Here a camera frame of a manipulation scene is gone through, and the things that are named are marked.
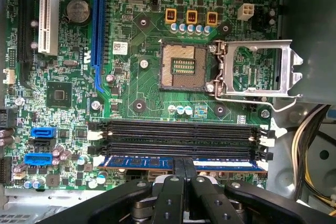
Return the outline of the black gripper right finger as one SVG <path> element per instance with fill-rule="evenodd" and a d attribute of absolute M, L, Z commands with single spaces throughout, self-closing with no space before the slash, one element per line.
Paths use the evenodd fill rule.
<path fill-rule="evenodd" d="M 246 182 L 221 188 L 214 178 L 199 176 L 185 158 L 185 184 L 192 218 L 210 223 L 335 223 L 335 218 Z"/>

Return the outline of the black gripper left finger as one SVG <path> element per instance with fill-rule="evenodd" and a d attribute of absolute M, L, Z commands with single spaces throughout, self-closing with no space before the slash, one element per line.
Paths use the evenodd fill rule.
<path fill-rule="evenodd" d="M 43 219 L 42 223 L 182 223 L 185 162 L 155 182 L 136 179 Z"/>

